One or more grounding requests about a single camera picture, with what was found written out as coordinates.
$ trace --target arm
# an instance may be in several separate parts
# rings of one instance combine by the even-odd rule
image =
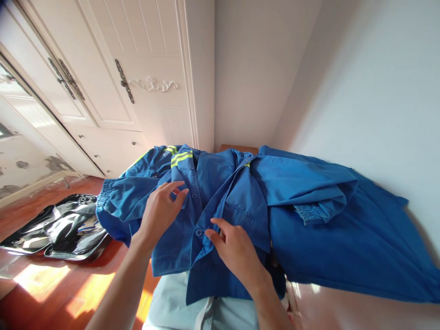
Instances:
[[[87,325],[87,330],[133,327],[151,253],[176,218],[188,194],[188,189],[180,191],[177,188],[181,185],[182,181],[164,183],[149,196],[141,226],[133,235],[127,255]],[[171,193],[177,195],[174,202]]]
[[[215,245],[220,258],[251,295],[261,330],[292,329],[289,318],[275,292],[272,278],[258,259],[251,239],[241,226],[224,219],[211,219],[221,229],[208,229],[205,235]]]

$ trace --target elastic cuff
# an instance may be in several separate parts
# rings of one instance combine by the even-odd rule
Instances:
[[[323,218],[316,207],[311,205],[294,205],[296,212],[304,220],[304,225],[327,223],[329,219]]]

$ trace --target white wardrobe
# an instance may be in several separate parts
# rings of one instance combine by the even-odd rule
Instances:
[[[155,145],[213,151],[213,0],[10,1],[0,43],[102,176]]]

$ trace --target wooden floor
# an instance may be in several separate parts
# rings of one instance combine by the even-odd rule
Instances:
[[[59,182],[0,209],[0,241],[33,219],[45,206],[74,193],[98,195],[103,179],[71,178],[70,188]],[[127,248],[112,241],[89,264],[16,256],[0,249],[0,319],[8,330],[84,329],[124,259]],[[147,317],[159,281],[148,268],[134,329]]]

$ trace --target blue work uniform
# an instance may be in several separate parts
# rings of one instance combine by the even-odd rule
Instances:
[[[250,299],[204,235],[210,219],[241,225],[284,296],[288,280],[414,302],[440,301],[440,270],[392,195],[347,167],[263,146],[258,155],[213,154],[187,145],[155,147],[120,178],[105,180],[97,215],[130,244],[149,194],[184,181],[189,193],[152,254],[153,275],[189,270],[187,303]]]

